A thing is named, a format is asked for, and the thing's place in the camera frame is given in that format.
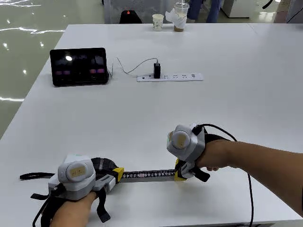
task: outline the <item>white table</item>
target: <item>white table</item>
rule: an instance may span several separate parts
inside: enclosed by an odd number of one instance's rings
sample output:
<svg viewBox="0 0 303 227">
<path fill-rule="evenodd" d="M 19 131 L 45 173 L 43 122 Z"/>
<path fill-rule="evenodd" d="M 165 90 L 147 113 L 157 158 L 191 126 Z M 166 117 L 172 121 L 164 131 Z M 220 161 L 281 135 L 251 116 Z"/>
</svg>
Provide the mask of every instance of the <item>white table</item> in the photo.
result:
<svg viewBox="0 0 303 227">
<path fill-rule="evenodd" d="M 47 179 L 20 174 L 55 172 L 68 153 L 107 157 L 126 171 L 166 169 L 167 133 L 177 124 L 210 122 L 242 141 L 294 152 L 303 147 L 302 25 L 189 24 L 71 25 L 56 48 L 105 47 L 114 79 L 105 86 L 52 85 L 48 60 L 0 141 L 3 226 L 29 226 L 47 193 Z M 126 68 L 158 57 L 162 73 L 201 72 L 204 81 L 137 83 Z M 137 74 L 152 72 L 152 62 Z M 233 168 L 207 183 L 121 183 L 108 195 L 106 226 L 247 223 L 247 175 Z M 253 180 L 255 222 L 300 217 Z M 89 227 L 100 226 L 95 206 Z"/>
</svg>

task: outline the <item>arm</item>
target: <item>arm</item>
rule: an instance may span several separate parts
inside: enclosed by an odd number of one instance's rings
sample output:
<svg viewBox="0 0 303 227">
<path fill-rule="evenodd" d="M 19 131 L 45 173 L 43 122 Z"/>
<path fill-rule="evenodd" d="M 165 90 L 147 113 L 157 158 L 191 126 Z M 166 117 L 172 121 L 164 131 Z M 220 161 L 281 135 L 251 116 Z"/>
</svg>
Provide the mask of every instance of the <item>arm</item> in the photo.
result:
<svg viewBox="0 0 303 227">
<path fill-rule="evenodd" d="M 96 199 L 91 192 L 77 202 L 65 202 L 55 213 L 50 227 L 85 227 L 89 221 L 90 207 Z"/>
<path fill-rule="evenodd" d="M 241 168 L 303 217 L 303 154 L 216 140 L 206 145 L 196 164 L 208 170 Z"/>
</svg>

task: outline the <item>measuring tape blade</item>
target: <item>measuring tape blade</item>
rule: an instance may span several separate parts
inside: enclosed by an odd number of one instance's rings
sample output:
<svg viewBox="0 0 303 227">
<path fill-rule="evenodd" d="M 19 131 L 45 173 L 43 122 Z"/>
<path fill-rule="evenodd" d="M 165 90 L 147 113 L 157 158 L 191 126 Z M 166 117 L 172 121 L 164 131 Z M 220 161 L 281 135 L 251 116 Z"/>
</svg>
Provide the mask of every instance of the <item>measuring tape blade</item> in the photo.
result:
<svg viewBox="0 0 303 227">
<path fill-rule="evenodd" d="M 174 181 L 175 170 L 146 170 L 146 171 L 132 171 L 124 172 L 120 182 L 161 182 Z"/>
</svg>

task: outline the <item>yellow clip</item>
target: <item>yellow clip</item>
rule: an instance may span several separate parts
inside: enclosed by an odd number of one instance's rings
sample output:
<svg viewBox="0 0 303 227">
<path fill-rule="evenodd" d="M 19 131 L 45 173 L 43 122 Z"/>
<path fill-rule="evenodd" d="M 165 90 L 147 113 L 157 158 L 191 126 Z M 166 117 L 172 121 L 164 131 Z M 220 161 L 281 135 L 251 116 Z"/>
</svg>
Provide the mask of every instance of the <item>yellow clip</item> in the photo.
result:
<svg viewBox="0 0 303 227">
<path fill-rule="evenodd" d="M 174 180 L 175 181 L 186 181 L 186 179 L 178 177 L 178 171 L 175 172 Z"/>
<path fill-rule="evenodd" d="M 120 180 L 122 178 L 122 175 L 123 175 L 123 172 L 124 172 L 124 168 L 123 167 L 118 167 L 118 168 L 113 169 L 113 171 L 118 173 L 118 182 L 120 182 Z"/>
</svg>

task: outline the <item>tissue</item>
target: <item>tissue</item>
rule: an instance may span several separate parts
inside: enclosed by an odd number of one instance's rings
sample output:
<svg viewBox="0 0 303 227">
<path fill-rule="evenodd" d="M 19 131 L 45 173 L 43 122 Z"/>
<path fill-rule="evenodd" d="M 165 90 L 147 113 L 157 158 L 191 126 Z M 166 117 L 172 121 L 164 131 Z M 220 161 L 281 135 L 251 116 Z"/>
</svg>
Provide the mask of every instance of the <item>tissue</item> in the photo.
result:
<svg viewBox="0 0 303 227">
<path fill-rule="evenodd" d="M 165 19 L 172 22 L 176 28 L 184 29 L 187 16 L 186 14 L 177 14 L 175 9 L 172 9 L 171 12 L 165 12 Z"/>
</svg>

